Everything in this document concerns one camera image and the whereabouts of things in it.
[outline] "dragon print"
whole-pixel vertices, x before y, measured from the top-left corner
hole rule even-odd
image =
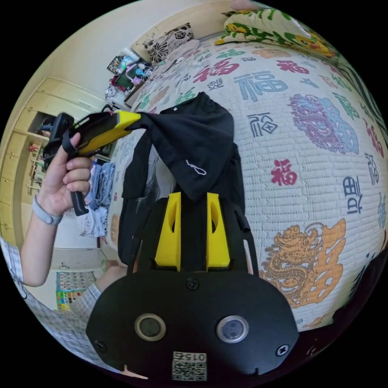
[[[266,249],[260,277],[275,286],[291,308],[323,301],[342,276],[338,259],[345,233],[345,219],[332,228],[321,223],[309,225],[304,232],[298,225],[289,227]]]

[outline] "yellow floral pillow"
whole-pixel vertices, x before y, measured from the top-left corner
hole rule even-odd
[[[237,11],[224,24],[225,32],[215,44],[228,42],[263,42],[288,46],[320,57],[333,58],[337,54],[320,38],[307,32],[295,19],[279,10]]]

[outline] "screw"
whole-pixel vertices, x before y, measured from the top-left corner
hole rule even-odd
[[[190,291],[195,291],[199,287],[199,282],[196,279],[188,279],[187,282],[186,282],[186,287]]]
[[[278,347],[278,350],[276,351],[276,355],[284,356],[289,350],[290,350],[290,347],[288,345],[282,345]]]
[[[101,342],[101,341],[95,341],[95,344],[96,344],[97,350],[98,350],[100,353],[106,353],[107,348],[106,348],[106,345],[105,345],[103,342]]]

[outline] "cabinet door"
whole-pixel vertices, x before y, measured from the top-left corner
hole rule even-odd
[[[0,224],[13,229],[12,206],[0,202]]]
[[[18,131],[28,132],[28,129],[31,127],[31,124],[36,116],[36,112],[31,109],[23,109],[17,122],[15,124],[15,129]]]
[[[1,176],[9,181],[14,181],[18,161],[19,158],[6,155],[4,158],[3,169],[1,170]]]
[[[6,242],[10,243],[13,246],[16,246],[15,234],[13,232],[13,229],[1,225],[1,236]]]
[[[13,182],[8,179],[1,178],[0,181],[0,201],[12,205],[13,197]]]
[[[61,112],[74,117],[76,121],[81,120],[92,111],[81,106],[78,106],[69,101],[60,99],[58,97],[49,96],[44,93],[34,93],[27,103],[27,108],[37,112],[51,114],[58,116]]]
[[[51,269],[93,271],[102,267],[101,249],[54,249]]]
[[[13,133],[8,143],[7,154],[19,157],[26,139],[27,136],[21,135],[20,133]]]
[[[86,89],[53,78],[47,78],[38,92],[68,100],[94,112],[99,112],[106,104],[103,97],[99,98]]]

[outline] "drawstring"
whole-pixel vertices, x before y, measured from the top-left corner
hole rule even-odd
[[[186,159],[186,163],[187,163],[188,166],[190,166],[191,168],[193,168],[194,171],[195,171],[197,174],[199,174],[199,175],[206,175],[206,174],[207,174],[207,172],[206,172],[205,170],[200,169],[200,168],[197,167],[197,166],[194,166],[194,164],[190,164],[189,161],[188,161],[187,159]]]

